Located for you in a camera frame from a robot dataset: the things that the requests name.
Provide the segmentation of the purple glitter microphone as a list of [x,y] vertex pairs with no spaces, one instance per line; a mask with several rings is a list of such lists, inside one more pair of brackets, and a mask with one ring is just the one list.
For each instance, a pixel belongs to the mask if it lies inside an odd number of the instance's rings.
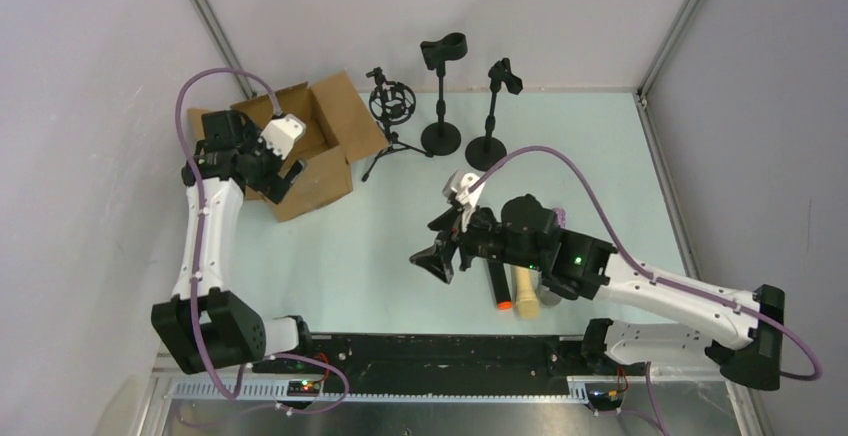
[[[566,227],[566,211],[562,207],[557,207],[553,209],[554,213],[557,217],[557,222],[560,228]],[[542,279],[538,279],[538,283],[536,286],[536,296],[542,306],[545,307],[554,307],[560,303],[562,298],[554,293],[548,286],[546,286]]]

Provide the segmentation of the brown cardboard box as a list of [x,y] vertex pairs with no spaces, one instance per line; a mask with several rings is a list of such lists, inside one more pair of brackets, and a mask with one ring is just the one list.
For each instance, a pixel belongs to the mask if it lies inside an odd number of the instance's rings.
[[366,108],[349,75],[340,71],[321,81],[280,89],[282,109],[305,123],[305,134],[284,163],[285,174],[295,160],[305,169],[279,204],[252,189],[244,201],[264,203],[279,222],[325,207],[353,190],[351,166],[387,147],[387,140]]

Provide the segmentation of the beige microphone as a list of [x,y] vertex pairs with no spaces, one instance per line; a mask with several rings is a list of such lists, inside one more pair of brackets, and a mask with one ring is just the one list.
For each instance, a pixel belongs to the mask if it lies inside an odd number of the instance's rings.
[[531,269],[513,266],[515,297],[514,307],[521,319],[533,320],[539,317],[540,303],[536,294],[533,271]]

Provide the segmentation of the black tripod shock mount stand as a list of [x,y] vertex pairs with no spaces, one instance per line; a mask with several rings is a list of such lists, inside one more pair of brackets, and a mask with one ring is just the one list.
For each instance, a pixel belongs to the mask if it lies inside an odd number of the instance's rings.
[[417,105],[414,91],[400,81],[388,80],[381,67],[373,68],[366,73],[366,77],[372,78],[375,85],[369,95],[368,108],[388,146],[374,156],[361,178],[362,182],[369,179],[377,161],[384,156],[406,150],[415,151],[428,158],[434,156],[430,151],[402,142],[399,134],[393,130],[394,126],[406,123],[413,116]]

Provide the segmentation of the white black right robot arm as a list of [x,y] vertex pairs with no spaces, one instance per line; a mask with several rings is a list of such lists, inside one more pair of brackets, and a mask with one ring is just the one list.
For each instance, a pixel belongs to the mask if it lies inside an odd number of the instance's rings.
[[682,324],[691,338],[707,338],[704,356],[737,384],[780,387],[783,339],[776,326],[785,293],[778,287],[733,290],[652,267],[610,242],[562,228],[556,212],[530,194],[508,201],[499,216],[488,207],[466,215],[453,203],[428,227],[433,245],[409,261],[444,283],[453,279],[455,257],[461,270],[476,258],[533,270],[563,299],[609,300]]

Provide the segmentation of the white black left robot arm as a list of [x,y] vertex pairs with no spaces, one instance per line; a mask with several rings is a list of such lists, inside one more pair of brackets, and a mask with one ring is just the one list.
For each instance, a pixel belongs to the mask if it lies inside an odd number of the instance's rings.
[[183,260],[169,299],[153,306],[151,323],[185,374],[256,363],[307,344],[299,316],[265,319],[230,287],[230,257],[246,193],[279,203],[305,168],[295,143],[305,124],[275,114],[259,127],[237,110],[202,115],[203,137],[186,147],[181,179],[189,220]]

